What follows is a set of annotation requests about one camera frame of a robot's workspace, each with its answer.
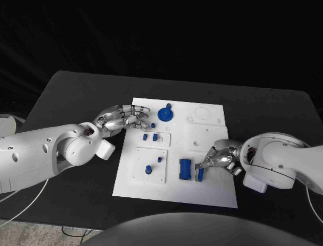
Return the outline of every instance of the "black curtain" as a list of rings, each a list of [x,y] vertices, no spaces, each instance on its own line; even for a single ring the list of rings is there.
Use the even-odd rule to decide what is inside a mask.
[[[0,4],[0,97],[33,106],[58,70],[303,90],[323,108],[323,3]]]

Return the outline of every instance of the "cable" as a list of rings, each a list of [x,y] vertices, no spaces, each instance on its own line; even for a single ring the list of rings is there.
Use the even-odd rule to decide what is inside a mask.
[[[75,236],[75,235],[68,234],[68,233],[64,231],[64,227],[62,227],[62,233],[64,233],[66,236],[69,236],[69,237],[84,237],[84,236],[87,236],[91,232],[92,232],[92,230],[91,230],[85,235],[82,235],[82,236]]]
[[[82,244],[82,242],[84,242],[84,237],[91,233],[91,231],[87,233],[87,230],[85,230],[85,233],[84,233],[84,236],[82,236],[82,238],[81,238],[79,244]]]
[[[10,198],[19,191],[20,190],[15,191],[4,199],[0,200],[0,202],[4,201],[7,198]]]
[[[314,215],[316,215],[317,219],[319,219],[319,220],[322,221],[322,223],[323,223],[323,220],[322,220],[322,218],[319,217],[319,215],[317,215],[317,213],[316,213],[316,210],[314,210],[314,207],[313,207],[313,204],[312,204],[310,195],[309,195],[309,188],[307,188],[307,199],[309,199],[309,203],[310,203],[310,206],[312,206]]]
[[[43,192],[43,190],[45,190],[48,181],[49,181],[49,179],[46,180],[45,186],[43,186],[43,188],[42,188],[42,190],[41,190],[41,192],[39,192],[39,194],[38,194],[35,200],[32,201],[32,203],[30,203],[30,204],[28,205],[28,207],[22,210],[22,212],[20,212],[20,213],[9,220],[9,221],[6,221],[6,222],[0,225],[0,227],[3,227],[9,222],[12,222],[12,221],[23,214],[23,212],[29,209],[29,207],[30,207],[32,204],[35,203],[36,199],[39,198],[39,196],[41,196],[41,194],[42,194],[42,192]]]

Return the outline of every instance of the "white cable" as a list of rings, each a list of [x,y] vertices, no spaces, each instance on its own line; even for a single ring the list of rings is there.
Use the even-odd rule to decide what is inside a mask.
[[[7,221],[7,222],[4,222],[4,223],[0,225],[0,227],[3,227],[9,222],[12,222],[12,221],[23,214],[23,212],[29,209],[29,207],[30,207],[32,204],[35,203],[36,199],[39,198],[39,196],[41,196],[41,194],[42,194],[42,192],[43,192],[43,190],[45,190],[48,181],[49,181],[49,179],[46,180],[45,186],[43,186],[43,188],[42,188],[42,190],[41,190],[41,192],[39,192],[39,194],[38,194],[35,200],[32,201],[32,203],[28,205],[28,207],[23,209],[23,211],[22,211],[22,212],[20,212],[20,213],[19,213],[19,214]]]
[[[7,198],[10,198],[19,191],[20,190],[15,191],[4,199],[0,200],[0,202],[4,201]]]
[[[309,188],[307,188],[307,199],[309,199],[309,203],[310,203],[310,206],[312,206],[314,215],[316,215],[317,219],[319,219],[319,220],[322,221],[322,223],[323,223],[323,220],[322,220],[322,218],[319,217],[319,215],[317,215],[317,213],[316,213],[316,210],[314,210],[314,207],[313,207],[313,204],[312,204],[310,195],[309,195]]]

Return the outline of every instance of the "black tabletop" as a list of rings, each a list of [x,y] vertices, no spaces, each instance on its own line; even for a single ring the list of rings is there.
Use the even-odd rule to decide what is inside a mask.
[[[224,105],[229,138],[245,141],[265,132],[291,134],[312,146],[323,145],[323,124],[309,95],[302,91],[238,87],[61,71],[46,86],[22,131],[94,120],[113,105],[134,97]],[[238,209],[113,196],[126,132],[108,141],[117,149],[108,161],[97,156],[81,167],[49,180],[46,189],[17,220],[91,229],[107,229],[134,218],[202,212],[265,223],[323,245],[323,225],[307,201],[304,186],[268,187],[264,194],[235,178]],[[0,204],[0,218],[12,218],[35,199],[42,184],[22,190]],[[323,196],[310,192],[323,218]]]

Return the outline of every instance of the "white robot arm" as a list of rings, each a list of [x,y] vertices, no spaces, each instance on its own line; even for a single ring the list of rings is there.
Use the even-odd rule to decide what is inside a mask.
[[[242,145],[232,140],[219,140],[212,149],[196,169],[225,167],[231,171],[235,161],[239,161],[247,171],[244,185],[258,192],[267,191],[267,185],[291,189],[297,179],[323,195],[323,146],[312,148],[293,136],[270,132]]]
[[[143,106],[113,106],[95,120],[0,138],[0,193],[28,188],[64,170],[85,164],[95,154],[108,159],[115,146],[105,138],[123,128],[146,130]]]

